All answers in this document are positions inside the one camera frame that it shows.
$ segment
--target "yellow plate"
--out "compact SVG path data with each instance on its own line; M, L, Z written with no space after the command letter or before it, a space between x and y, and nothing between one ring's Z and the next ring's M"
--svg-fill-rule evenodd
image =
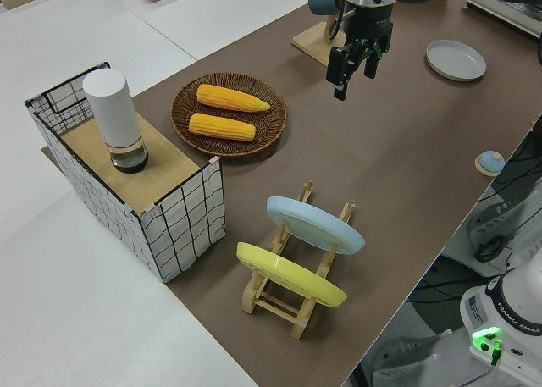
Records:
M260 247L240 242L237 258L274 283L306 298L314 298L322 305L338 307L346 299L346 293L328 280Z

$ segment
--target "green light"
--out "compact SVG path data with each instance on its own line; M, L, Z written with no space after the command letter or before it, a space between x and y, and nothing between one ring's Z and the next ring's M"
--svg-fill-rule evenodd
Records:
M491 328L477 330L476 332L473 332L473 339L484 338L488 334L499 334L500 332L501 328L492 326Z
M501 328L498 328L496 326L492 326L487 329L477 330L476 332L473 332L473 344L480 350L482 349L482 344L487 343L488 341L495 338L498 334L501 333ZM500 349L501 343L496 340L495 341L495 349Z

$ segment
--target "grid pattern box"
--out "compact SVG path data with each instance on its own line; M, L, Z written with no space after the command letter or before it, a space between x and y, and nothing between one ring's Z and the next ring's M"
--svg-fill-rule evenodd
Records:
M81 200L164 283L186 271L225 236L222 166L213 158L137 214L76 152L62 134L93 117L82 81L102 63L26 101L58 166Z

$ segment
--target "storage box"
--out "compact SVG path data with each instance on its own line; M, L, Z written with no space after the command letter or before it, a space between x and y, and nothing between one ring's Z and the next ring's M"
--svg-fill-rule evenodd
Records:
M99 130L82 89L85 75L104 67L109 64L88 69L25 104L81 200L168 282L225 235L221 163L213 158L197 167L141 119L149 164L144 174L116 171L105 144L96 142Z

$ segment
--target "white table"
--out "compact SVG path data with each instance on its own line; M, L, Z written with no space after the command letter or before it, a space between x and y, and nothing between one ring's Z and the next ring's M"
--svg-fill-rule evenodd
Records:
M0 374L6 385L253 385L41 154L24 100L102 61L132 95L306 0L0 7Z

